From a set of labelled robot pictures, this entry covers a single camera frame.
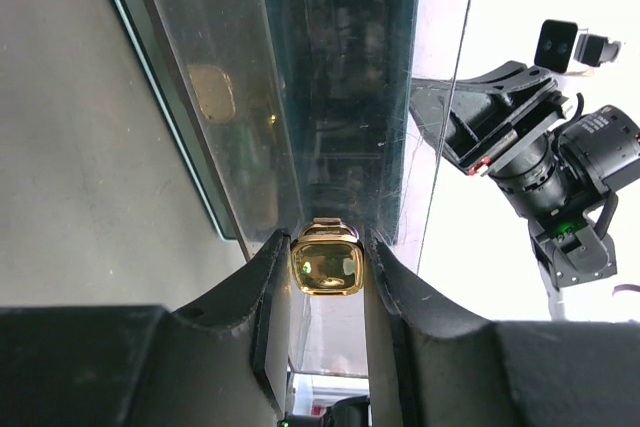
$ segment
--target watch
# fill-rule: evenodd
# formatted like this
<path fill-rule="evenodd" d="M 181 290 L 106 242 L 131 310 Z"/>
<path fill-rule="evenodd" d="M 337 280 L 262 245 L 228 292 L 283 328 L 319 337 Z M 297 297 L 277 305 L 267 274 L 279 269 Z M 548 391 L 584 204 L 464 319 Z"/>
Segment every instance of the watch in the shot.
<path fill-rule="evenodd" d="M 340 219 L 316 218 L 291 244 L 298 287 L 310 295 L 351 295 L 362 288 L 364 249 Z"/>

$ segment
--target robotic arm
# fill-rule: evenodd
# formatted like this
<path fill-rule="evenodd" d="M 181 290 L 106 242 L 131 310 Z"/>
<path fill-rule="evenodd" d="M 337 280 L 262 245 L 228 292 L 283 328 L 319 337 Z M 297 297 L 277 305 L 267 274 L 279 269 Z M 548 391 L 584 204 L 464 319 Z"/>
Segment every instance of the robotic arm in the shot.
<path fill-rule="evenodd" d="M 549 46 L 548 24 L 539 51 Z M 587 41 L 578 38 L 573 55 L 584 52 L 580 45 Z M 571 48 L 558 50 L 572 53 Z M 560 64 L 566 71 L 566 62 L 551 61 L 549 67 Z M 575 114 L 551 130 L 565 118 L 570 99 L 544 66 L 508 62 L 482 77 L 459 81 L 445 112 L 450 91 L 447 82 L 414 80 L 413 118 L 434 148 L 443 139 L 447 161 L 466 175 L 491 178 L 528 220 L 552 317 L 561 318 L 561 288 L 617 273 L 607 231 L 618 205 L 616 192 L 640 178 L 640 128 L 611 105 L 584 115 L 578 94 Z M 599 207 L 594 222 L 587 214 Z"/>

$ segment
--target gray surface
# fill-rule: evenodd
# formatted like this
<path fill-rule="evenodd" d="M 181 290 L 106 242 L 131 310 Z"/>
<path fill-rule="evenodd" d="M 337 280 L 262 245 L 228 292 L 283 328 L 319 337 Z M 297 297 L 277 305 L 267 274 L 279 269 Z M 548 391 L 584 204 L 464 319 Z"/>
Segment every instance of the gray surface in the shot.
<path fill-rule="evenodd" d="M 0 9 L 0 305 L 176 307 L 242 265 L 110 0 Z"/>

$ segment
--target watch face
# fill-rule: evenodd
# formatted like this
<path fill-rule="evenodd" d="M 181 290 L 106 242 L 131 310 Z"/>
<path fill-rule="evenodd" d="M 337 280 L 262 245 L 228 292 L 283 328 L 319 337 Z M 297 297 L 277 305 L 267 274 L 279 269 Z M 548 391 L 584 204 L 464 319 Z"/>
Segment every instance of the watch face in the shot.
<path fill-rule="evenodd" d="M 302 237 L 291 260 L 296 282 L 307 294 L 349 295 L 362 287 L 364 260 L 357 243 Z"/>

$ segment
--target white wall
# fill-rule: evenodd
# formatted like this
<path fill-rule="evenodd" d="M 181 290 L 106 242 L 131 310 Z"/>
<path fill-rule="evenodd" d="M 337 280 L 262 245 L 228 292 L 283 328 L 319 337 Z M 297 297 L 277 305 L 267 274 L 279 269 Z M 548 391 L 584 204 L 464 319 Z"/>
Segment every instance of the white wall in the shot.
<path fill-rule="evenodd" d="M 635 93 L 639 62 L 638 0 L 472 0 L 458 78 L 492 70 L 507 60 L 533 61 L 545 19 L 577 21 L 628 41 L 619 64 L 599 69 L 573 85 L 586 97 L 586 111 L 617 105 L 640 121 Z M 420 0 L 413 75 L 450 78 L 466 0 Z M 620 195 L 611 233 L 620 275 L 614 283 L 640 282 L 635 260 L 640 244 L 636 218 L 640 182 Z M 465 307 L 495 319 L 547 318 L 544 289 L 524 221 L 489 179 L 467 178 L 443 162 L 427 229 L 420 274 Z M 566 292 L 572 318 L 611 318 L 603 304 L 610 285 L 596 282 Z"/>

